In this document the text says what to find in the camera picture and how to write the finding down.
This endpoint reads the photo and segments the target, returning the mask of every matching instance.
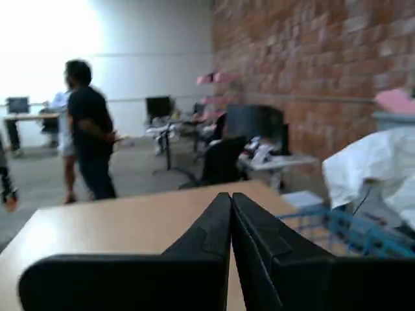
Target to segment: bare leg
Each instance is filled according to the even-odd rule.
[[[64,179],[66,186],[66,199],[64,204],[71,204],[77,200],[73,192],[73,186],[75,184],[75,161],[76,157],[74,155],[64,157]]]

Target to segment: black t-shirt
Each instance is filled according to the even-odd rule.
[[[79,128],[79,121],[92,120],[104,133],[113,131],[105,98],[91,87],[74,91],[68,100],[69,117],[73,122],[73,143],[81,161],[108,157],[113,146]]]

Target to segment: office chair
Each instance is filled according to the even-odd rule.
[[[188,176],[190,182],[181,185],[179,189],[218,185],[244,179],[244,174],[237,168],[237,163],[246,142],[245,137],[236,137],[211,146],[204,158],[202,177],[197,179],[195,176]]]
[[[45,108],[39,111],[39,114],[56,113],[56,110]],[[58,146],[59,121],[58,119],[44,119],[41,122],[40,133],[50,137],[49,146],[56,148]]]
[[[217,120],[216,120],[216,127],[215,130],[213,131],[213,133],[211,133],[210,135],[201,135],[200,132],[196,133],[196,141],[195,141],[195,145],[198,145],[199,141],[202,141],[205,143],[205,146],[208,147],[209,144],[212,141],[218,141],[222,139],[223,136],[223,130],[225,128],[225,124],[226,124],[226,113],[224,113],[223,115],[221,115]],[[200,154],[197,154],[196,158],[195,158],[195,162],[197,162],[197,160],[199,160],[200,158],[204,157],[205,153],[202,152]]]

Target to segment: blue plastic crate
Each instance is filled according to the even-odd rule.
[[[398,232],[385,231],[377,224],[343,211],[320,209],[276,216],[280,220],[297,220],[292,229],[334,255],[361,255],[379,258],[415,257],[415,241]],[[327,235],[317,236],[315,229],[324,228]],[[346,254],[338,254],[335,244],[342,244]]]

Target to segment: white wall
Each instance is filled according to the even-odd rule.
[[[0,0],[0,104],[10,96],[51,100],[65,89],[65,62],[83,58],[119,132],[143,135],[145,97],[171,95],[189,110],[212,93],[196,85],[197,76],[213,68],[210,3]],[[0,107],[0,117],[5,113]],[[21,122],[19,130],[23,146],[44,142],[34,122]]]

